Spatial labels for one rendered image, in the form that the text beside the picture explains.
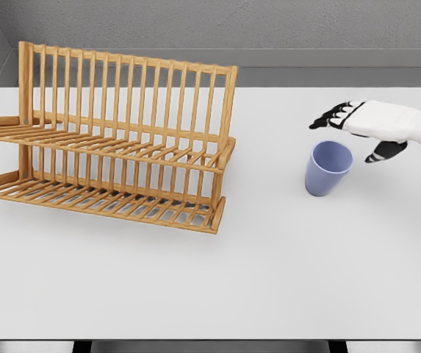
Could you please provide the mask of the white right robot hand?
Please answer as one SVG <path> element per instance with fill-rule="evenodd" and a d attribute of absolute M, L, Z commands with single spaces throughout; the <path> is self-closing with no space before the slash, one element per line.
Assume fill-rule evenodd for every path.
<path fill-rule="evenodd" d="M 310 129 L 332 127 L 380 143 L 365 158 L 366 163 L 389 160 L 404 151 L 411 134 L 420 130 L 421 112 L 381 101 L 347 101 L 314 120 Z"/>

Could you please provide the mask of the lavender blue plastic cup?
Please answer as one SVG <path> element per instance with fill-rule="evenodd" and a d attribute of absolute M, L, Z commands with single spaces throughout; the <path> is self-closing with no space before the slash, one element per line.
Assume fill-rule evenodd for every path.
<path fill-rule="evenodd" d="M 349 148 L 332 140 L 316 144 L 305 174 L 306 190 L 313 196 L 326 196 L 345 178 L 353 165 Z"/>

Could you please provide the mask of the wooden two-tier dish rack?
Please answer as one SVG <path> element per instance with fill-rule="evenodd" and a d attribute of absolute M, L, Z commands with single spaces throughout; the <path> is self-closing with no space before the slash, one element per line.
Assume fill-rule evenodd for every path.
<path fill-rule="evenodd" d="M 20 42 L 0 199 L 216 233 L 235 66 Z"/>

